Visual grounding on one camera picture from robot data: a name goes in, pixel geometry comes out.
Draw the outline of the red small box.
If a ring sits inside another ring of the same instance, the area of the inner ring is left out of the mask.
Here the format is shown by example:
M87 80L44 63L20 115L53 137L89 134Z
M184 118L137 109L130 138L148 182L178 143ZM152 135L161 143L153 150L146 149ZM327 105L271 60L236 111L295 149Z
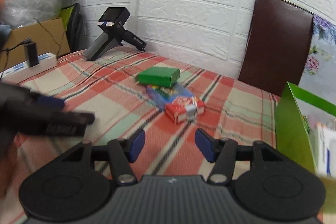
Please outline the red small box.
M165 106L165 114L174 124L192 121L203 115L205 110L205 103L198 97L178 96Z

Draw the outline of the blue card box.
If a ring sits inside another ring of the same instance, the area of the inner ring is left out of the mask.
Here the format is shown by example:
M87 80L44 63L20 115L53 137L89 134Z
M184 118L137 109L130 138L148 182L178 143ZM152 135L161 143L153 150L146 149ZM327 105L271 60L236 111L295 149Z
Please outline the blue card box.
M193 93L180 83L175 83L171 88L156 85L147 85L147 95L155 102L157 108L163 111L167 103L172 103L177 97L193 97Z

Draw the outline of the green small box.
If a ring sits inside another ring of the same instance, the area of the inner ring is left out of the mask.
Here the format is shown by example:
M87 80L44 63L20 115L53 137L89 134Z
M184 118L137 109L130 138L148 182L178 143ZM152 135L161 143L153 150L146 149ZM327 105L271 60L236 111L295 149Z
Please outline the green small box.
M137 81L143 85L155 85L171 88L179 79L180 69L171 67L151 67L137 75Z

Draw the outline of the white blue device box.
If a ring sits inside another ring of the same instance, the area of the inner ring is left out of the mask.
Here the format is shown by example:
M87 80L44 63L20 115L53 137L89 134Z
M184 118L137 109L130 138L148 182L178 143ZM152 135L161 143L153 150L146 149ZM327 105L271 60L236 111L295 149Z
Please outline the white blue device box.
M335 131L317 123L311 133L311 145L317 173L335 178Z

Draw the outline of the white power strip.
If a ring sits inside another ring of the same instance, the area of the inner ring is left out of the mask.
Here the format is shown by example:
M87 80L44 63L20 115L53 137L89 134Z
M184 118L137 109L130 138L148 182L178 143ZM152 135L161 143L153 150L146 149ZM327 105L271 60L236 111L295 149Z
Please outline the white power strip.
M52 69L58 64L57 58L53 53L44 53L38 56L38 61L39 63L33 67L30 67L28 62L25 61L1 72L1 80L11 84L18 84L39 73Z

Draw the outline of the plaid bed blanket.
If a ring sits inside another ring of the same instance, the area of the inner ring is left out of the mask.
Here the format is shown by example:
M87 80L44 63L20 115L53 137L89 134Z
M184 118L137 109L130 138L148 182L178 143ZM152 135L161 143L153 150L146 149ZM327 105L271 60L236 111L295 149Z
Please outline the plaid bed blanket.
M174 124L148 97L135 78L150 67L181 70L179 82L199 97L205 113L194 122ZM96 119L85 139L104 145L111 139L127 138L142 128L146 143L133 170L143 174L201 174L210 164L194 142L195 130L231 138L251 145L262 140L276 144L272 94L238 80L159 55L117 47L96 61L86 61L81 52L59 59L56 67L31 77L22 85L33 91L62 98L67 110L91 111Z

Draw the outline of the green open cardboard box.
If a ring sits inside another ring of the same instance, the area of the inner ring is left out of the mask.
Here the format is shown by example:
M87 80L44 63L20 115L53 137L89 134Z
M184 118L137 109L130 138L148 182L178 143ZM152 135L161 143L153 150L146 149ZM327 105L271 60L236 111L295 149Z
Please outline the green open cardboard box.
M321 176L316 171L311 145L311 133L314 130L307 131L298 100L335 116L334 104L295 84L287 83L275 109L276 146L281 153L322 180L326 188L323 213L335 216L335 178Z

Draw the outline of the dark brown headboard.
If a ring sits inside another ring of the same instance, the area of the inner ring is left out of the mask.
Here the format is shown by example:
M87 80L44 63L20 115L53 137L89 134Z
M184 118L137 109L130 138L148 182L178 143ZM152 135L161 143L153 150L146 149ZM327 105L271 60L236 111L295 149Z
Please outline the dark brown headboard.
M256 0L239 81L280 96L299 84L309 53L313 13L285 0Z

